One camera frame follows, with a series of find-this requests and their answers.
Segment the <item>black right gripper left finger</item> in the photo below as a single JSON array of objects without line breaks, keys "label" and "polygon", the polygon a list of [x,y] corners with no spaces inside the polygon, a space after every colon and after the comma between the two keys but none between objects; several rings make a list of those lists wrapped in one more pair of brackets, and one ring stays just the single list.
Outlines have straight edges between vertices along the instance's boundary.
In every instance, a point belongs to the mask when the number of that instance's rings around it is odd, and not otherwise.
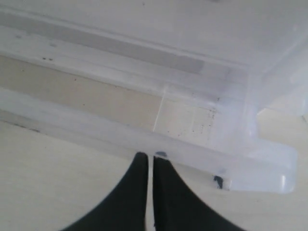
[{"label": "black right gripper left finger", "polygon": [[148,156],[136,153],[114,189],[65,231],[144,231],[148,187]]}]

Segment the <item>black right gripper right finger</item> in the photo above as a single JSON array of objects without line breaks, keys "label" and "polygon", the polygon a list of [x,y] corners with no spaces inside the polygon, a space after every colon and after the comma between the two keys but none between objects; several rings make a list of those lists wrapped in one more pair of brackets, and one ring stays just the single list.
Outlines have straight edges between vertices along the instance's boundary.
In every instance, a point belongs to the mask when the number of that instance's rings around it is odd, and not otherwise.
[{"label": "black right gripper right finger", "polygon": [[153,161],[153,206],[157,231],[243,230],[205,204],[160,157]]}]

